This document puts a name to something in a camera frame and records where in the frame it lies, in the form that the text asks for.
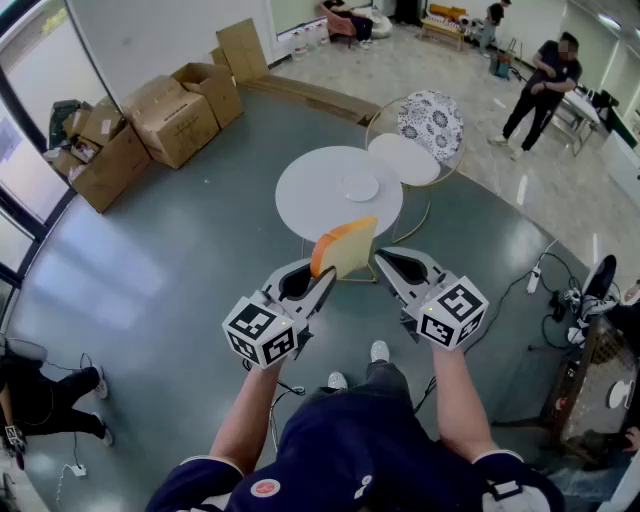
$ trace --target table top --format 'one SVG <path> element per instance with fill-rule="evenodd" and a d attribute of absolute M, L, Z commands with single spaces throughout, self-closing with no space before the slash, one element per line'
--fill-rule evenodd
<path fill-rule="evenodd" d="M 372 178 L 377 182 L 373 189 Z M 364 196 L 348 199 L 347 189 L 353 190 L 358 184 L 363 188 L 357 192 Z M 283 222 L 311 242 L 369 215 L 378 219 L 378 236 L 398 217 L 402 199 L 400 180 L 383 160 L 347 146 L 330 146 L 302 155 L 285 169 L 276 186 L 276 206 Z"/>
<path fill-rule="evenodd" d="M 618 381 L 628 384 L 635 381 L 638 374 L 638 361 L 624 338 L 605 317 L 593 322 L 580 361 L 584 377 L 562 428 L 563 442 L 588 435 L 589 431 L 618 433 L 628 409 L 624 401 L 610 408 L 609 393 Z"/>
<path fill-rule="evenodd" d="M 580 110 L 580 112 L 582 112 L 591 121 L 598 124 L 600 123 L 600 118 L 598 117 L 596 109 L 593 108 L 593 105 L 591 105 L 586 98 L 580 96 L 576 91 L 569 91 L 564 95 L 564 99 Z"/>

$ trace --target shoe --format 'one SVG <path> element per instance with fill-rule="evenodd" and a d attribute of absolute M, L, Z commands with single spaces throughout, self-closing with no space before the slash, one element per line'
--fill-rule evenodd
<path fill-rule="evenodd" d="M 517 162 L 522 158 L 522 155 L 524 155 L 524 149 L 522 148 L 514 149 L 513 153 L 511 153 L 511 160 L 513 160 L 514 162 Z"/>
<path fill-rule="evenodd" d="M 94 368 L 98 370 L 98 375 L 100 375 L 100 382 L 98 382 L 94 391 L 100 400 L 105 400 L 109 396 L 109 386 L 107 386 L 107 381 L 104 380 L 104 370 L 102 366 L 94 366 Z"/>
<path fill-rule="evenodd" d="M 569 333 L 567 334 L 567 340 L 569 343 L 573 343 L 574 345 L 580 345 L 584 342 L 584 334 L 582 334 L 582 329 L 577 327 L 569 328 Z"/>
<path fill-rule="evenodd" d="M 329 375 L 329 382 L 327 385 L 331 389 L 347 389 L 349 387 L 347 385 L 347 379 L 345 379 L 344 375 L 340 372 L 333 372 Z"/>
<path fill-rule="evenodd" d="M 104 427 L 104 437 L 102 438 L 102 442 L 106 446 L 111 446 L 113 444 L 113 434 L 107 428 L 107 424 L 102 420 L 102 416 L 100 416 L 100 413 L 93 412 L 91 414 L 92 414 L 92 416 L 95 416 L 96 418 L 98 418 L 98 421 Z"/>
<path fill-rule="evenodd" d="M 505 139 L 504 135 L 500 134 L 495 137 L 491 137 L 488 142 L 493 146 L 506 146 L 509 143 L 509 140 Z"/>
<path fill-rule="evenodd" d="M 373 343 L 373 345 L 371 345 L 371 362 L 375 363 L 376 361 L 386 361 L 387 363 L 389 362 L 389 347 L 387 346 L 387 344 L 382 341 L 382 340 L 378 340 L 375 341 Z"/>

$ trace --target gray floor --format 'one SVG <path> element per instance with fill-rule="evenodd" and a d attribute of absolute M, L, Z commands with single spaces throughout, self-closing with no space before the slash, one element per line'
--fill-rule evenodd
<path fill-rule="evenodd" d="M 449 41 L 420 41 L 418 33 L 417 27 L 396 26 L 391 38 L 378 41 L 370 52 L 349 50 L 338 39 L 301 62 L 282 63 L 272 73 L 379 105 L 425 89 L 451 95 L 465 121 L 466 155 L 460 171 L 540 224 L 589 266 L 595 233 L 600 257 L 613 253 L 618 258 L 618 284 L 634 284 L 640 277 L 640 210 L 609 178 L 598 152 L 603 137 L 594 134 L 574 158 L 565 148 L 566 136 L 549 126 L 528 158 L 512 162 L 509 150 L 490 147 L 486 140 L 502 130 L 524 82 L 489 75 L 488 60 L 468 45 L 458 53 Z M 528 133 L 532 117 L 514 133 L 513 147 Z M 528 187 L 519 205 L 524 175 Z"/>
<path fill-rule="evenodd" d="M 274 203 L 280 173 L 309 150 L 363 145 L 362 127 L 259 94 L 243 101 L 245 115 L 183 169 L 154 166 L 106 215 L 75 199 L 27 276 L 10 333 L 44 345 L 61 366 L 89 353 L 104 366 L 111 387 L 108 401 L 87 396 L 78 404 L 103 414 L 116 443 L 107 448 L 78 435 L 78 458 L 89 476 L 66 474 L 64 512 L 139 512 L 173 466 L 207 453 L 246 374 L 220 323 L 241 295 L 299 256 L 300 241 Z M 407 223 L 419 218 L 421 199 L 412 195 Z M 531 269 L 552 238 L 457 173 L 433 200 L 430 219 L 406 246 L 467 275 L 495 311 L 508 284 Z M 379 239 L 386 243 L 388 234 Z M 585 268 L 568 250 L 557 244 L 554 251 L 584 278 Z M 542 265 L 549 286 L 566 285 L 557 262 Z M 491 419 L 537 413 L 557 368 L 557 353 L 526 351 L 543 343 L 548 295 L 542 289 L 527 295 L 525 286 L 514 287 L 491 335 L 468 355 Z M 339 283 L 312 321 L 315 338 L 286 364 L 283 379 L 310 391 L 340 370 L 357 383 L 371 342 L 385 339 L 417 402 L 432 375 L 431 353 L 404 332 L 399 313 L 384 286 Z M 561 343 L 565 327 L 550 325 L 549 336 Z M 66 374 L 50 366 L 44 373 Z M 432 436 L 434 398 L 419 412 Z M 299 403 L 288 396 L 278 404 L 281 428 Z M 496 432 L 496 438 L 529 459 L 539 442 L 513 432 Z M 71 434 L 30 439 L 27 471 L 51 510 L 62 466 L 73 464 L 72 450 Z M 273 454 L 268 441 L 262 463 Z"/>

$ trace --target table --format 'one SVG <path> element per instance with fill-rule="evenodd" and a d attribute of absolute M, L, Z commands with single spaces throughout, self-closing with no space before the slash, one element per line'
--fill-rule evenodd
<path fill-rule="evenodd" d="M 368 180 L 372 178 L 377 187 L 369 193 Z M 347 181 L 351 192 L 365 195 L 348 199 Z M 302 238 L 302 257 L 305 240 L 317 242 L 332 229 L 363 217 L 376 217 L 375 236 L 384 233 L 398 217 L 402 200 L 400 180 L 383 160 L 347 146 L 330 146 L 302 155 L 285 169 L 276 186 L 278 213 Z M 373 280 L 366 281 L 377 282 L 371 266 L 369 270 Z"/>
<path fill-rule="evenodd" d="M 600 440 L 620 432 L 628 411 L 624 403 L 609 408 L 609 392 L 620 380 L 635 382 L 637 374 L 638 359 L 624 337 L 605 316 L 596 317 L 582 356 L 563 358 L 540 416 L 494 425 L 545 428 L 553 445 L 596 464 Z"/>
<path fill-rule="evenodd" d="M 459 28 L 453 27 L 450 25 L 445 25 L 443 23 L 438 23 L 437 21 L 431 21 L 429 19 L 422 20 L 422 30 L 420 31 L 420 39 L 424 37 L 428 31 L 437 32 L 438 34 L 444 34 L 448 37 L 452 37 L 458 41 L 458 51 L 462 51 L 462 43 L 464 42 L 464 32 L 462 32 Z"/>
<path fill-rule="evenodd" d="M 569 114 L 571 114 L 574 118 L 573 122 L 571 123 L 571 131 L 565 131 L 565 133 L 567 133 L 567 135 L 572 138 L 573 142 L 571 149 L 573 155 L 577 156 L 578 153 L 582 151 L 582 148 L 587 143 L 587 140 L 589 140 L 589 137 L 591 137 L 593 131 L 600 124 L 600 118 L 598 117 L 596 109 L 593 108 L 593 105 L 591 105 L 591 103 L 589 103 L 589 101 L 585 97 L 580 96 L 575 91 L 569 91 L 568 93 L 566 93 L 564 95 L 564 98 L 562 99 L 562 103 L 560 104 L 560 106 L 564 110 L 569 112 Z M 583 131 L 585 126 L 589 128 L 589 131 L 587 132 L 586 137 L 584 137 L 583 139 L 581 132 Z"/>

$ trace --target person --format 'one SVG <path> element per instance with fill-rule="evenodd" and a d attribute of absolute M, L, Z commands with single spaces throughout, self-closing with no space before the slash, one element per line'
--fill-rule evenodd
<path fill-rule="evenodd" d="M 209 456 L 175 468 L 147 512 L 562 511 L 558 489 L 493 442 L 462 351 L 432 350 L 439 443 L 376 341 L 366 381 L 348 388 L 332 373 L 287 422 L 275 462 L 255 471 L 282 362 L 254 366 Z"/>
<path fill-rule="evenodd" d="M 90 391 L 102 400 L 109 388 L 101 368 L 91 366 L 73 372 L 59 382 L 42 375 L 38 368 L 19 357 L 5 357 L 0 362 L 0 406 L 3 440 L 6 426 L 18 429 L 20 437 L 86 432 L 111 446 L 113 436 L 98 413 L 87 414 L 73 405 Z M 23 465 L 18 455 L 18 463 Z"/>
<path fill-rule="evenodd" d="M 511 5 L 511 0 L 502 0 L 499 3 L 491 4 L 487 7 L 487 18 L 484 20 L 484 29 L 480 38 L 480 53 L 483 57 L 489 58 L 487 46 L 493 41 L 496 35 L 496 27 L 500 25 L 500 20 L 504 18 L 505 8 Z"/>
<path fill-rule="evenodd" d="M 356 39 L 358 39 L 360 48 L 363 50 L 369 50 L 370 46 L 373 44 L 371 39 L 373 21 L 369 18 L 364 18 L 355 14 L 351 7 L 346 5 L 343 0 L 326 0 L 323 5 L 341 18 L 349 18 L 356 29 Z"/>
<path fill-rule="evenodd" d="M 588 503 L 610 501 L 629 467 L 631 454 L 640 450 L 638 427 L 629 428 L 625 438 L 628 446 L 609 456 L 609 467 L 595 471 L 565 467 L 550 474 L 549 480 L 558 487 L 563 496 L 580 498 Z"/>
<path fill-rule="evenodd" d="M 560 41 L 547 41 L 533 57 L 536 70 L 524 86 L 502 134 L 489 139 L 491 144 L 506 146 L 516 126 L 531 109 L 535 109 L 531 130 L 522 147 L 517 148 L 511 155 L 512 160 L 518 161 L 533 147 L 564 94 L 576 87 L 582 74 L 582 66 L 578 61 L 578 46 L 578 40 L 569 32 L 564 32 Z"/>

